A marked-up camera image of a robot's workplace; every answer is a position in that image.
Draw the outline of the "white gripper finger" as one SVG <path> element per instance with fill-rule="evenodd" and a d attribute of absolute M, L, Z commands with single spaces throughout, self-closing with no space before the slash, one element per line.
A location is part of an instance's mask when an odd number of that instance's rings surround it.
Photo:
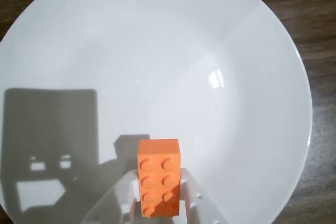
<path fill-rule="evenodd" d="M 181 169 L 180 199 L 185 201 L 187 223 L 227 224 L 222 213 L 186 168 Z"/>
<path fill-rule="evenodd" d="M 82 223 L 134 223 L 135 203 L 139 201 L 139 173 L 131 170 L 98 200 Z"/>

